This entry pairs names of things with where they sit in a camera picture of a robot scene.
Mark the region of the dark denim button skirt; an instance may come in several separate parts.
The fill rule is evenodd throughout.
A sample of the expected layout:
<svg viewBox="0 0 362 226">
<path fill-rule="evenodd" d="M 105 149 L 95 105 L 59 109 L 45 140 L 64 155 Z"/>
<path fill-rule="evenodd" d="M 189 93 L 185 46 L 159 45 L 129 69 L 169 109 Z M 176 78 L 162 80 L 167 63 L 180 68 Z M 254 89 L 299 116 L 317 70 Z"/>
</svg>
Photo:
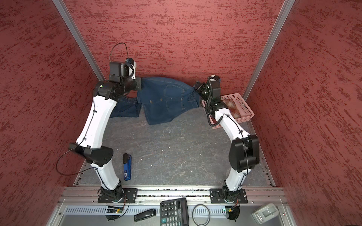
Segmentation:
<svg viewBox="0 0 362 226">
<path fill-rule="evenodd" d="M 120 97 L 110 118 L 127 117 L 137 118 L 141 111 L 141 103 L 137 98 Z"/>
</svg>

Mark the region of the red cloth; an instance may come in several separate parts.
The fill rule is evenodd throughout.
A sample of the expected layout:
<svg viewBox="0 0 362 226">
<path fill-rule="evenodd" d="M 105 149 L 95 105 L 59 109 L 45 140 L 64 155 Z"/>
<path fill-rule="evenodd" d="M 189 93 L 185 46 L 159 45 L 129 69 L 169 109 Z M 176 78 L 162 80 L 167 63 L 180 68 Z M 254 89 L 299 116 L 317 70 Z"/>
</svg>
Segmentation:
<svg viewBox="0 0 362 226">
<path fill-rule="evenodd" d="M 226 104 L 227 108 L 230 110 L 232 116 L 235 119 L 241 118 L 241 114 L 233 100 L 224 99 L 223 102 Z"/>
</svg>

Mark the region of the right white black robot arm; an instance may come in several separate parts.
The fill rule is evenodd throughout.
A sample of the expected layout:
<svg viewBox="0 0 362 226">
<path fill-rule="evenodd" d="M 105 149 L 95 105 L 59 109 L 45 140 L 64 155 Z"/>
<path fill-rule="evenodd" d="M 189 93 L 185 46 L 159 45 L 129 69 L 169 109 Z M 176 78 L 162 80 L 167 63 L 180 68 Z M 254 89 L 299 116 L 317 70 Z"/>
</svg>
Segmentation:
<svg viewBox="0 0 362 226">
<path fill-rule="evenodd" d="M 194 89 L 205 101 L 204 109 L 209 126 L 220 125 L 231 140 L 229 176 L 221 191 L 211 192 L 211 196 L 220 197 L 225 203 L 238 203 L 246 197 L 242 191 L 246 177 L 260 162 L 259 139 L 246 132 L 232 116 L 228 106 L 221 100 L 220 83 L 219 76 L 209 76 L 204 83 L 196 82 Z"/>
</svg>

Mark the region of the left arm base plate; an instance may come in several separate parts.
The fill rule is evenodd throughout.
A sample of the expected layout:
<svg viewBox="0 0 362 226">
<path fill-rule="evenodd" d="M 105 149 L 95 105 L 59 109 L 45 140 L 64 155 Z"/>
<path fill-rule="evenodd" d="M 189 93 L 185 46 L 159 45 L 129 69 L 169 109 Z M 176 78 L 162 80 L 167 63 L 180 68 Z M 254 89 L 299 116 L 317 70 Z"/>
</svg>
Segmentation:
<svg viewBox="0 0 362 226">
<path fill-rule="evenodd" d="M 101 187 L 98 191 L 98 203 L 135 203 L 137 193 L 137 188 L 122 188 L 110 191 Z"/>
</svg>

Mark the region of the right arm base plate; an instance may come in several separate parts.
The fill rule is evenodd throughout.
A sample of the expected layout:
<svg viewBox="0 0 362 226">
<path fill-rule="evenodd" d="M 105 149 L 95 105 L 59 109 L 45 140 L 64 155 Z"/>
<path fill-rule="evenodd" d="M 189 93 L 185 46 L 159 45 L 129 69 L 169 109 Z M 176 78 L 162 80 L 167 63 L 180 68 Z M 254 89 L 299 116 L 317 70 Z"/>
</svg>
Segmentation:
<svg viewBox="0 0 362 226">
<path fill-rule="evenodd" d="M 212 188 L 209 190 L 211 203 L 226 203 L 226 204 L 246 204 L 248 198 L 245 189 L 238 191 L 229 191 L 227 187 Z"/>
</svg>

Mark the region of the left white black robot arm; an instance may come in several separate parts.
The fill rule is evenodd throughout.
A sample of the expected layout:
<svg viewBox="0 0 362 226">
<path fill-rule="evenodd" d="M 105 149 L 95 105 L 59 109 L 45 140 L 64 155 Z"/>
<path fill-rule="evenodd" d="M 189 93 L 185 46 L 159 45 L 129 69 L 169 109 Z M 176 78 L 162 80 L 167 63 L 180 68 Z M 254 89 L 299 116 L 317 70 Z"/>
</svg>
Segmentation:
<svg viewBox="0 0 362 226">
<path fill-rule="evenodd" d="M 99 200 L 113 203 L 126 202 L 122 183 L 116 175 L 112 158 L 114 151 L 102 144 L 104 132 L 118 100 L 132 90 L 140 90 L 136 79 L 137 64 L 132 58 L 125 62 L 109 63 L 107 81 L 99 81 L 92 92 L 92 106 L 84 128 L 68 150 L 82 156 L 95 170 L 100 182 Z"/>
</svg>

